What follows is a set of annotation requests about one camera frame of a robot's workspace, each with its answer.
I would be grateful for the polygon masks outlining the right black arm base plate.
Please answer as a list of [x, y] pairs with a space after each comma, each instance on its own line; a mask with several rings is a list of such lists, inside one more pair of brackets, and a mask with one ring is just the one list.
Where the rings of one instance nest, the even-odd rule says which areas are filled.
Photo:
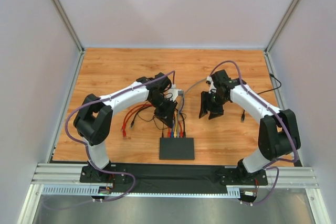
[[268, 185], [267, 175], [265, 170], [260, 170], [254, 173], [248, 173], [244, 168], [237, 166], [222, 166], [216, 172], [220, 182], [223, 185], [240, 185], [240, 186], [255, 186]]

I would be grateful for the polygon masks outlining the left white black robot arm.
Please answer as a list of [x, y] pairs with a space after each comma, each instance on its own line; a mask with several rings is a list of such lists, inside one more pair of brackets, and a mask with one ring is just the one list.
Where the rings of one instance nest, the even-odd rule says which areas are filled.
[[110, 161], [105, 140], [110, 133], [112, 118], [126, 108], [140, 102], [149, 102], [154, 108], [154, 117], [172, 128], [177, 106], [176, 94], [168, 98], [164, 93], [175, 88], [174, 80], [167, 74], [158, 73], [153, 78], [140, 77], [128, 87], [100, 97], [86, 96], [82, 106], [67, 117], [65, 131], [70, 139], [85, 146], [89, 165], [109, 174]]

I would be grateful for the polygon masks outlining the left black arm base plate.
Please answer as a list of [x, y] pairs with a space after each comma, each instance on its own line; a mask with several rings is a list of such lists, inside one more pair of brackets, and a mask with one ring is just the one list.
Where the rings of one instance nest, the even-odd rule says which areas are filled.
[[126, 180], [126, 175], [103, 173], [96, 170], [91, 164], [82, 168], [79, 178], [81, 183], [125, 184]]

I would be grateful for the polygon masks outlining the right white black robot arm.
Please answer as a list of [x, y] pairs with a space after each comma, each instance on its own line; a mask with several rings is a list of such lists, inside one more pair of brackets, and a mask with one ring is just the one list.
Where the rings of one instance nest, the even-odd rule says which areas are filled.
[[220, 70], [206, 78], [208, 91], [201, 93], [199, 117], [215, 119], [224, 114], [227, 102], [239, 105], [259, 125], [258, 146], [249, 156], [241, 159], [236, 168], [240, 179], [258, 174], [261, 170], [292, 153], [295, 163], [301, 147], [297, 119], [294, 111], [282, 110], [261, 98], [244, 80], [230, 78]]

